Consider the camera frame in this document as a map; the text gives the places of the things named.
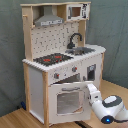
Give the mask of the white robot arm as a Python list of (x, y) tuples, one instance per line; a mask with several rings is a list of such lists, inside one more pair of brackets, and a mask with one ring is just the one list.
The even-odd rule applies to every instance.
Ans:
[(112, 122), (123, 123), (128, 121), (128, 110), (125, 108), (123, 100), (117, 95), (111, 95), (102, 99), (101, 92), (92, 84), (88, 84), (89, 103), (97, 116), (104, 124)]

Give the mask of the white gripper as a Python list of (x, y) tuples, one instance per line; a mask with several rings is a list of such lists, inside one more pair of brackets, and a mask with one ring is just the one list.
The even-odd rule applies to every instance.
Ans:
[(94, 102), (101, 101), (101, 92), (93, 85), (88, 84), (87, 88), (89, 90), (89, 103), (93, 104)]

